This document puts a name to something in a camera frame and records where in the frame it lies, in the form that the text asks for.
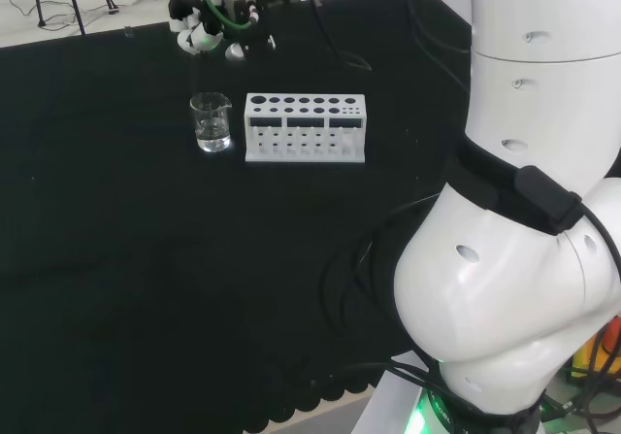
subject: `black tablecloth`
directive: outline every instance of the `black tablecloth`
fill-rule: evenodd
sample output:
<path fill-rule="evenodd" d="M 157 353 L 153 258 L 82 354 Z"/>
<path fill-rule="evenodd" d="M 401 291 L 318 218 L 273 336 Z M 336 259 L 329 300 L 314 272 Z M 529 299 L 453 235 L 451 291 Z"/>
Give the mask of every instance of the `black tablecloth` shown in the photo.
<path fill-rule="evenodd" d="M 428 27 L 468 46 L 439 0 Z M 328 0 L 371 74 L 337 66 L 306 5 L 276 7 L 274 57 L 180 51 L 166 24 L 0 50 L 0 432 L 233 433 L 339 398 L 346 363 L 408 348 L 355 290 L 343 335 L 320 311 L 329 255 L 441 189 L 467 96 L 411 43 L 403 0 Z M 465 80 L 464 57 L 443 57 Z M 234 105 L 232 150 L 196 146 L 198 90 Z M 364 165 L 246 164 L 248 92 L 363 93 Z M 418 216 L 382 235 L 376 276 Z M 326 284 L 338 306 L 346 274 Z"/>

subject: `screw hole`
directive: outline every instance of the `screw hole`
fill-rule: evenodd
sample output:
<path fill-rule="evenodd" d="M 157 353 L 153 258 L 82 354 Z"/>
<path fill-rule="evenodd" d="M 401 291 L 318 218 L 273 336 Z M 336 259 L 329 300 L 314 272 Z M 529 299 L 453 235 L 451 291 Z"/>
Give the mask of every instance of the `screw hole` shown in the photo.
<path fill-rule="evenodd" d="M 595 254 L 596 252 L 598 252 L 598 246 L 595 243 L 595 240 L 593 240 L 590 235 L 584 236 L 584 244 L 586 245 L 586 249 L 591 254 Z"/>
<path fill-rule="evenodd" d="M 481 389 L 480 385 L 473 383 L 470 379 L 468 378 L 464 378 L 464 381 L 466 382 L 466 384 L 475 392 L 482 392 L 483 390 Z"/>
<path fill-rule="evenodd" d="M 478 253 L 472 248 L 459 245 L 457 247 L 457 252 L 459 252 L 459 255 L 462 256 L 464 259 L 466 259 L 471 264 L 476 264 L 480 260 L 478 257 Z"/>
<path fill-rule="evenodd" d="M 520 140 L 503 140 L 503 146 L 506 150 L 510 150 L 518 154 L 528 150 L 528 145 Z"/>

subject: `black strap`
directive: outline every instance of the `black strap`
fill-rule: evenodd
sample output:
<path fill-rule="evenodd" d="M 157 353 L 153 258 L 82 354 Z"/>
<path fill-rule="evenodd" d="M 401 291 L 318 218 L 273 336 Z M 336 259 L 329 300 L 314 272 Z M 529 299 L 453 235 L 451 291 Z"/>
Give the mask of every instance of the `black strap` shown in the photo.
<path fill-rule="evenodd" d="M 427 391 L 432 410 L 448 432 L 454 434 L 536 434 L 540 424 L 539 406 L 545 392 L 531 407 L 515 415 L 481 415 Z"/>
<path fill-rule="evenodd" d="M 517 167 L 464 137 L 448 184 L 478 207 L 549 235 L 572 228 L 582 217 L 580 197 L 540 169 Z"/>

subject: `green tube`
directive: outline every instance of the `green tube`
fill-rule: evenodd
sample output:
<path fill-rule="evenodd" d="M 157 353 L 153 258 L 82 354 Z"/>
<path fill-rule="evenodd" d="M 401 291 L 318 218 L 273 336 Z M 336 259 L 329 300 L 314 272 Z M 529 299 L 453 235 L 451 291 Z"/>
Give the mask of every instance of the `green tube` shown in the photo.
<path fill-rule="evenodd" d="M 233 29 L 248 29 L 250 26 L 252 26 L 252 23 L 248 22 L 245 24 L 238 24 L 234 21 L 231 21 L 229 18 L 225 17 L 220 10 L 218 10 L 215 5 L 213 4 L 212 0 L 205 0 L 205 2 L 207 2 L 207 6 L 210 8 L 210 10 L 212 11 L 212 13 L 217 17 L 217 19 L 219 19 L 220 21 L 222 21 L 222 23 L 224 23 L 225 26 L 228 26 L 229 28 L 233 28 Z"/>

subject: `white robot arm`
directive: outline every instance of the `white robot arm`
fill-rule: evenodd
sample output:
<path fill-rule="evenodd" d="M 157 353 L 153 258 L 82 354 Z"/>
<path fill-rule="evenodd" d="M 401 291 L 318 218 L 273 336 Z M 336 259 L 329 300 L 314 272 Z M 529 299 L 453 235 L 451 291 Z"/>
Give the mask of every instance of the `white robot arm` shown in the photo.
<path fill-rule="evenodd" d="M 193 55 L 214 50 L 225 39 L 235 40 L 259 22 L 257 0 L 170 0 L 169 13 L 180 47 Z M 274 38 L 270 40 L 274 49 Z M 234 41 L 226 56 L 244 60 L 245 48 Z"/>
<path fill-rule="evenodd" d="M 621 248 L 621 180 L 603 180 L 621 149 L 621 0 L 472 3 L 467 157 L 489 172 L 539 167 L 584 198 Z M 481 207 L 454 182 L 399 261 L 397 308 L 451 391 L 510 416 L 537 404 L 621 311 L 621 283 L 585 218 L 541 231 L 507 206 Z M 431 432 L 447 432 L 426 410 Z"/>

